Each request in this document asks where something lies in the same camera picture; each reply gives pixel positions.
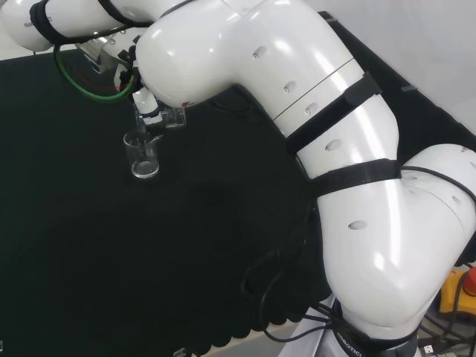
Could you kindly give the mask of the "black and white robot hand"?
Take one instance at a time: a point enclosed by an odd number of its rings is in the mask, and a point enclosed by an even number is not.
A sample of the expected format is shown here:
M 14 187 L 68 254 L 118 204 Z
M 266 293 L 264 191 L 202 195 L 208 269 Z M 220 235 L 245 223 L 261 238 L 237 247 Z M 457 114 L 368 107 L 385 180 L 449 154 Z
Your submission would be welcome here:
M 140 133 L 158 138 L 164 134 L 164 120 L 155 96 L 145 87 L 132 93 Z

